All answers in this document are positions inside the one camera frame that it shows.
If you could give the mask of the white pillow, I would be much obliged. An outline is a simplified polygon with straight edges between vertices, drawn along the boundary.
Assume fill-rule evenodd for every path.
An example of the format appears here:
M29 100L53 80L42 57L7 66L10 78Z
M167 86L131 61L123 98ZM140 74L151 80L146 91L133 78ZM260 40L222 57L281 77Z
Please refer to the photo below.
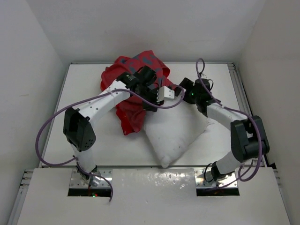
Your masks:
M143 130L160 166L167 168L212 124L213 120L198 112L195 105L181 101L173 108L147 112Z

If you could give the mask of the red patterned pillowcase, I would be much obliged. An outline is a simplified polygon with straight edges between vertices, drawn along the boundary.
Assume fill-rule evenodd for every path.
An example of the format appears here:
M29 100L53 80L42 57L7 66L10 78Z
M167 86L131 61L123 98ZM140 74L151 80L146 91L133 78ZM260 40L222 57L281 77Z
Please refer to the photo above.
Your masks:
M157 85L175 88L173 83L168 79L170 69L156 57L152 50L143 51L136 56L129 58L120 56L101 74L101 90L105 90L111 83L122 73L128 72L133 74L143 66L148 66L157 74L157 79L152 87ZM130 133L138 133L141 131L146 116L143 109L142 100L136 96L132 96L126 101L116 106L116 115L121 121L121 128L124 135Z

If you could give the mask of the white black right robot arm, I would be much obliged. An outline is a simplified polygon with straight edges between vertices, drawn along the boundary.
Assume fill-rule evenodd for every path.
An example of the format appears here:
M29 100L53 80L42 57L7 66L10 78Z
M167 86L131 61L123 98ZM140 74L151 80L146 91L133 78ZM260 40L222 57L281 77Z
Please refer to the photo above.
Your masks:
M212 97L208 79L201 78L193 82L184 78L180 86L185 89L185 102L195 104L200 113L230 131L231 150L212 163L209 182L224 178L248 160L256 158L260 162L263 155L269 153L269 141L259 116L249 116L223 106Z

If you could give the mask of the white front cover board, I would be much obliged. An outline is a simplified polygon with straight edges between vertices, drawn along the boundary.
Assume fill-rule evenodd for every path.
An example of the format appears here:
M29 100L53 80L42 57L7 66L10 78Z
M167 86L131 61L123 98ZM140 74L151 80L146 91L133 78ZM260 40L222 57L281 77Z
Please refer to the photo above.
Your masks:
M197 196L194 171L114 169L113 198L68 196L72 169L35 169L20 225L287 225L274 173L262 168L238 196Z

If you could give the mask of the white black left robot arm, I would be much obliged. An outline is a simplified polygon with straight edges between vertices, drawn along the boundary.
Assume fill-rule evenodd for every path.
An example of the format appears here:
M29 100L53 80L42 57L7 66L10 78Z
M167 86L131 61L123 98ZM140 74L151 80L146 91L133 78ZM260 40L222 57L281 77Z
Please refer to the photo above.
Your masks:
M63 134L74 150L77 170L85 180L97 173L91 150L96 142L96 122L133 94L146 100L146 103L142 104L143 109L155 112L156 106L159 105L159 88L150 89L150 86L156 79L156 72L148 66L140 68L134 74L124 72L98 95L97 99L90 100L77 109L70 107L65 111Z

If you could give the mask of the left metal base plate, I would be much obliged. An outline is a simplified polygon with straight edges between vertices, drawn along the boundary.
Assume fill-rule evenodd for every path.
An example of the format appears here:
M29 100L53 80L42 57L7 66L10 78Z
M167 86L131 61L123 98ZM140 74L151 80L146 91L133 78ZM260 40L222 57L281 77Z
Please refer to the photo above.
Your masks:
M113 171L108 169L99 169L98 172L96 172L96 174L96 177L85 179L79 171L73 169L70 178L69 188L87 189L90 185L92 189L110 189L109 184L103 178L100 178L99 175L104 177L109 182L112 182Z

